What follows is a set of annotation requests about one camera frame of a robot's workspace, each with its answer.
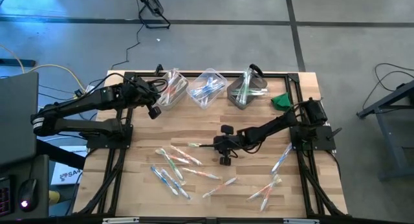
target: green object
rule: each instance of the green object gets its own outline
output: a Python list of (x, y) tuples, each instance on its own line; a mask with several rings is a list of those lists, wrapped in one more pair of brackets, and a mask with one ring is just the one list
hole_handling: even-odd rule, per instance
[(276, 110), (286, 111), (290, 108), (289, 94), (285, 93), (283, 95), (272, 98), (272, 103)]

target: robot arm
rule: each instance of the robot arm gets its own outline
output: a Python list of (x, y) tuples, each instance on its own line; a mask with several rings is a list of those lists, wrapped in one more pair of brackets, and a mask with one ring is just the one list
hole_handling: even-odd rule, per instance
[(146, 82), (139, 77), (125, 79), (121, 84), (90, 91), (75, 100), (48, 104), (37, 114), (32, 115), (33, 131), (41, 137), (55, 135), (61, 131), (79, 131), (85, 136), (102, 134), (107, 137), (122, 138), (125, 128), (118, 119), (97, 122), (69, 120), (64, 117), (93, 109), (103, 111), (147, 106), (149, 116), (152, 119), (157, 118), (161, 114), (161, 110), (153, 105), (160, 97), (160, 91), (155, 85), (159, 82), (163, 82), (163, 80)]
[[(299, 109), (301, 115), (305, 115), (306, 122), (297, 120), (295, 112)], [(315, 129), (323, 126), (326, 121), (327, 117), (321, 102), (310, 98), (308, 101), (292, 106), (280, 117), (276, 117), (274, 120), (259, 127), (240, 129), (236, 135), (233, 135), (233, 127), (223, 125), (221, 126), (221, 132), (224, 135), (214, 137), (213, 144), (200, 145), (200, 147), (214, 147), (215, 150), (222, 154), (220, 164), (230, 166), (230, 157), (237, 157), (234, 150), (256, 153), (268, 136), (293, 126), (299, 126), (301, 128), (301, 132), (304, 133), (301, 136), (303, 140), (311, 140), (316, 137)]]

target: toothbrush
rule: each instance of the toothbrush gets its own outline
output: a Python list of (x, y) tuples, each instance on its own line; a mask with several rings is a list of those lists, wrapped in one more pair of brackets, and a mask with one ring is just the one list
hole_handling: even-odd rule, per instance
[(164, 184), (166, 184), (170, 189), (171, 189), (171, 191), (177, 196), (179, 193), (169, 184), (169, 182), (166, 180), (166, 178), (164, 178), (162, 175), (161, 175), (161, 173), (154, 167), (154, 166), (151, 166), (151, 170), (154, 172), (154, 174), (158, 177), (158, 178), (160, 178), (160, 180), (164, 183)]
[(268, 199), (269, 199), (270, 193), (271, 193), (271, 192), (272, 192), (272, 190), (273, 190), (273, 186), (274, 186), (275, 182), (276, 182), (276, 181), (275, 181), (275, 180), (273, 180), (273, 181), (272, 181), (272, 183), (270, 184), (270, 186), (269, 186), (269, 188), (268, 188), (268, 190), (267, 190), (267, 192), (266, 192), (265, 198), (263, 198), (263, 202), (261, 203), (261, 206), (260, 206), (260, 212), (264, 211), (264, 209), (265, 209), (265, 207), (266, 207), (266, 204), (267, 204), (267, 201), (268, 201)]
[(216, 188), (214, 188), (213, 190), (207, 192), (206, 194), (202, 195), (202, 198), (206, 198), (208, 196), (211, 196), (213, 193), (215, 193), (216, 191), (223, 189), (225, 186), (232, 184), (235, 180), (237, 179), (237, 177), (234, 177), (233, 179), (229, 179), (227, 180), (227, 182), (217, 186)]
[(189, 155), (187, 153), (184, 153), (182, 150), (178, 149), (177, 147), (175, 147), (175, 146), (170, 146), (170, 147), (173, 148), (173, 150), (179, 152), (182, 156), (184, 156), (188, 160), (193, 161), (198, 166), (201, 166), (202, 165), (202, 163), (200, 161), (198, 161), (196, 158), (192, 157), (191, 155)]
[(185, 184), (186, 182), (184, 181), (183, 176), (181, 175), (179, 169), (175, 166), (174, 162), (168, 157), (167, 152), (162, 148), (160, 149), (160, 151), (162, 155), (164, 156), (164, 158), (166, 159), (166, 161), (169, 163), (169, 166), (171, 167), (171, 169), (173, 170), (177, 178), (179, 178), (180, 183), (182, 185)]
[[(159, 155), (162, 155), (162, 152), (160, 151), (160, 149), (155, 150), (155, 153), (157, 153), (157, 154), (159, 154)], [(170, 157), (170, 158), (172, 158), (172, 159), (175, 159), (175, 160), (177, 160), (178, 162), (182, 162), (182, 163), (185, 163), (185, 164), (190, 164), (190, 162), (189, 162), (188, 160), (186, 160), (186, 159), (182, 159), (182, 158), (179, 158), (179, 157), (176, 157), (176, 156), (174, 156), (174, 155), (170, 155), (170, 154), (168, 154), (168, 157)]]
[(182, 187), (180, 186), (180, 184), (178, 184), (178, 183), (176, 182), (176, 180), (174, 180), (174, 178), (172, 178), (172, 177), (169, 175), (169, 173), (168, 173), (165, 169), (161, 169), (161, 173), (162, 173), (163, 175), (165, 175), (168, 179), (170, 179), (170, 180), (173, 182), (173, 184), (177, 187), (177, 189), (181, 192), (181, 194), (182, 194), (183, 196), (185, 196), (187, 199), (191, 199), (190, 195), (188, 195), (188, 194), (186, 193), (186, 191), (184, 191), (184, 189), (182, 189)]
[[(282, 182), (282, 180), (280, 179), (279, 175), (276, 174), (274, 177), (274, 180), (276, 181), (275, 185)], [(246, 201), (251, 201), (253, 198), (258, 197), (262, 192), (264, 192), (267, 188), (270, 187), (272, 183), (266, 185), (264, 188), (260, 189), (258, 192), (256, 192), (255, 194), (251, 195), (249, 198), (246, 199)]]
[(289, 145), (286, 147), (286, 150), (283, 152), (283, 155), (280, 157), (279, 161), (274, 165), (274, 167), (272, 168), (272, 171), (270, 171), (271, 174), (274, 174), (278, 171), (280, 165), (286, 159), (286, 156), (291, 151), (291, 149), (292, 149), (292, 143), (289, 143)]
[(211, 179), (220, 179), (220, 178), (218, 178), (217, 176), (215, 176), (213, 174), (208, 174), (208, 173), (204, 173), (204, 172), (198, 172), (198, 171), (195, 171), (195, 170), (190, 170), (188, 168), (181, 168), (181, 169), (185, 170), (186, 172), (192, 172), (192, 173), (194, 173), (196, 175), (206, 176), (206, 177), (209, 177)]

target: wooden tabletop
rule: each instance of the wooden tabletop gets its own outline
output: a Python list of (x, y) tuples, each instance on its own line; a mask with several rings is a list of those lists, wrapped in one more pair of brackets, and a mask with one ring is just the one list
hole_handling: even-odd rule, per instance
[[(109, 71), (123, 74), (125, 71)], [(299, 73), (303, 99), (320, 98), (315, 73)], [(122, 78), (111, 76), (105, 85), (122, 82)], [(185, 96), (171, 111), (164, 111), (151, 120), (147, 108), (138, 107), (133, 112), (133, 142), (127, 150), (124, 172), (120, 186), (117, 216), (179, 216), (179, 217), (305, 217), (301, 181), (296, 153), (291, 152), (279, 170), (282, 182), (272, 191), (264, 212), (259, 212), (263, 197), (251, 202), (246, 198), (270, 182), (269, 171), (281, 157), (290, 142), (289, 130), (285, 129), (266, 139), (256, 154), (237, 151), (238, 159), (232, 159), (231, 166), (219, 164), (220, 155), (210, 148), (189, 148), (187, 143), (211, 144), (216, 135), (222, 135), (220, 127), (231, 125), (235, 131), (250, 126), (260, 126), (282, 114), (276, 111), (270, 99), (286, 92), (280, 78), (268, 78), (269, 94), (260, 96), (245, 110), (239, 110), (226, 98), (224, 92), (208, 109), (199, 108)], [(99, 111), (97, 120), (115, 118), (115, 111)], [(183, 189), (192, 197), (174, 196), (149, 169), (154, 164), (173, 173), (167, 162), (155, 153), (163, 147), (173, 153), (170, 145), (176, 146), (203, 163), (190, 166), (198, 171), (208, 172), (222, 178), (220, 181), (182, 172), (186, 184)], [(78, 190), (74, 211), (82, 209), (95, 195), (104, 177), (108, 150), (96, 150), (85, 162), (83, 178)], [(347, 212), (342, 186), (334, 160), (324, 151), (315, 152), (315, 161), (321, 187), (334, 204)], [(224, 181), (237, 177), (237, 181), (218, 191), (211, 197), (201, 196)], [(110, 203), (112, 185), (109, 189), (107, 206)], [(313, 189), (310, 189), (312, 207), (316, 210)]]

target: concrete floor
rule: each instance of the concrete floor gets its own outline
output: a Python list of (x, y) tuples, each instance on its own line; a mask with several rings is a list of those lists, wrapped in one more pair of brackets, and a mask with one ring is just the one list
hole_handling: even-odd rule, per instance
[[(176, 20), (289, 20), (285, 0), (160, 1), (166, 17)], [(414, 22), (410, 1), (292, 0), (298, 21), (368, 23)], [(2, 16), (135, 19), (136, 12), (135, 0), (5, 0), (0, 6)], [(103, 77), (112, 64), (124, 60), (125, 48), (135, 44), (139, 27), (0, 22), (0, 43), (20, 58), (70, 67), (87, 84)], [(298, 27), (298, 34), (306, 71), (318, 76), (329, 121), (343, 128), (336, 137), (337, 158), (349, 213), (359, 218), (412, 222), (414, 181), (377, 179), (379, 171), (390, 169), (384, 140), (375, 118), (359, 120), (355, 113), (376, 84), (373, 66), (388, 62), (414, 67), (414, 28)], [(119, 69), (154, 69), (161, 63), (168, 69), (241, 70), (256, 63), (266, 71), (298, 71), (290, 26), (173, 25), (170, 30), (143, 28), (139, 39), (141, 44), (129, 51), (130, 62)], [(0, 51), (0, 57), (9, 55)], [(380, 75), (391, 70), (381, 68)], [(4, 67), (0, 75), (19, 73), (16, 67)], [(45, 68), (39, 73), (43, 85), (77, 89), (65, 71)], [(396, 74), (385, 83), (396, 87), (408, 81), (407, 76)], [(41, 90), (63, 97), (61, 93)], [(369, 103), (386, 94), (378, 88)], [(40, 105), (53, 101), (39, 97)], [(407, 112), (393, 115), (412, 116)], [(405, 121), (404, 126), (411, 128), (412, 123)], [(79, 143), (76, 139), (55, 142)], [(62, 215), (65, 205), (52, 207), (50, 214)]]

